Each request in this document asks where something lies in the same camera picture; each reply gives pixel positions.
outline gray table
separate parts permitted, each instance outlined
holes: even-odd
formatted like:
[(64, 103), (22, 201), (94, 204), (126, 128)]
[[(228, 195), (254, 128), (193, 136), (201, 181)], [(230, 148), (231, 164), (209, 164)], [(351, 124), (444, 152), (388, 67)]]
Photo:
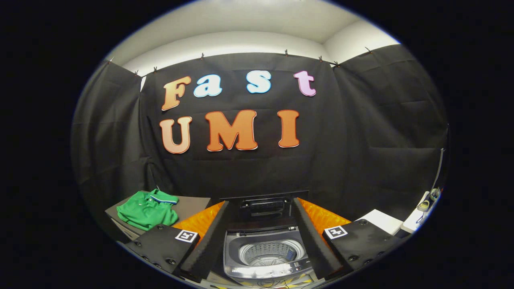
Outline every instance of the gray table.
[[(206, 209), (206, 206), (211, 198), (209, 197), (190, 197), (190, 196), (177, 196), (178, 203), (173, 205), (172, 209), (177, 213), (178, 220), (176, 223), (185, 220), (192, 215), (201, 212)], [(139, 236), (145, 233), (145, 231), (138, 229), (132, 225), (127, 224), (118, 217), (118, 211), (116, 207), (124, 204), (130, 197), (122, 200), (114, 206), (105, 210), (110, 219), (114, 224), (131, 240), (137, 239)]]

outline white wall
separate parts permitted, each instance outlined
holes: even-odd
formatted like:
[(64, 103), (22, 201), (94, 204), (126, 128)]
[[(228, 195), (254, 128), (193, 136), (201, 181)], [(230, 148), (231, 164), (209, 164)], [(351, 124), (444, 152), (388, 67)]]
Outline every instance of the white wall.
[(399, 42), (366, 20), (360, 20), (341, 29), (324, 47), (331, 57), (327, 60), (342, 63), (367, 52), (365, 47), (373, 50), (393, 44)]
[(231, 31), (202, 34), (150, 50), (123, 65), (130, 71), (145, 76), (157, 69), (187, 60), (198, 59), (202, 52), (205, 57), (241, 52), (287, 53), (317, 59), (330, 59), (325, 47), (317, 42), (290, 35), (256, 32)]

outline orange foam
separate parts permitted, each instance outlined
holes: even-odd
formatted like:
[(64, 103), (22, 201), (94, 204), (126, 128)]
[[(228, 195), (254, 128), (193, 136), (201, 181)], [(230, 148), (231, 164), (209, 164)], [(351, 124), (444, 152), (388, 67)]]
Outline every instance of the orange foam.
[(192, 215), (191, 217), (178, 222), (172, 227), (198, 233), (198, 235), (200, 236), (200, 240), (198, 240), (197, 243), (198, 245), (201, 242), (201, 239), (207, 233), (207, 230), (211, 226), (212, 221), (214, 221), (214, 218), (218, 214), (224, 202), (225, 201), (220, 202), (201, 212), (198, 212), (195, 215)]
[(322, 207), (315, 205), (311, 202), (308, 202), (306, 200), (302, 200), (301, 198), (298, 198), (300, 203), (302, 204), (303, 208), (307, 212), (307, 215), (310, 218), (310, 221), (313, 223), (316, 231), (321, 236), (325, 244), (328, 246), (328, 243), (325, 241), (325, 238), (323, 238), (323, 231), (326, 228), (332, 228), (336, 226), (342, 226), (346, 225), (348, 223), (351, 223), (350, 220), (347, 220), (339, 215), (336, 215), (332, 212), (330, 212), (327, 209), (323, 209)]

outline white ceiling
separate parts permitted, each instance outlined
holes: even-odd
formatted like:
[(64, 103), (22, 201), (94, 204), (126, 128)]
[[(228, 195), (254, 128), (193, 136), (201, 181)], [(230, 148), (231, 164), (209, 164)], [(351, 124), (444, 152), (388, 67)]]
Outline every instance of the white ceiling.
[(107, 58), (124, 65), (176, 40), (214, 32), (261, 31), (320, 44), (360, 18), (322, 0), (198, 0), (171, 11), (125, 39)]

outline black curtain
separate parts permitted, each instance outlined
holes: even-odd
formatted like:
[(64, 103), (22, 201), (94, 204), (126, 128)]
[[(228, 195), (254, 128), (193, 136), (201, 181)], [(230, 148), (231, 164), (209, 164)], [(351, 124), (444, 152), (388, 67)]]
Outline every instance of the black curtain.
[(446, 148), (443, 102), (401, 45), (333, 68), (344, 103), (349, 156), (341, 210), (351, 220), (378, 209), (405, 220), (432, 188)]
[[(271, 89), (247, 91), (252, 70), (271, 74)], [(312, 97), (293, 74), (314, 78)], [(200, 77), (221, 77), (222, 92), (193, 95)], [(162, 111), (165, 84), (189, 76), (180, 104)], [(430, 190), (447, 121), (440, 95), (418, 61), (391, 45), (331, 68), (316, 59), (275, 53), (235, 53), (174, 64), (141, 77), (107, 61), (90, 78), (72, 125), (72, 158), (81, 192), (102, 228), (104, 210), (138, 190), (159, 187), (178, 196), (229, 197), (309, 190), (309, 199), (347, 219), (378, 209), (405, 220)], [(232, 124), (254, 110), (258, 148), (209, 152), (205, 114)], [(280, 148), (277, 112), (295, 110), (295, 148)], [(182, 154), (163, 146), (159, 123), (192, 117), (191, 145)]]
[(155, 186), (139, 132), (140, 86), (140, 76), (102, 62), (79, 98), (71, 127), (71, 159), (80, 191), (111, 236), (120, 234), (105, 209)]

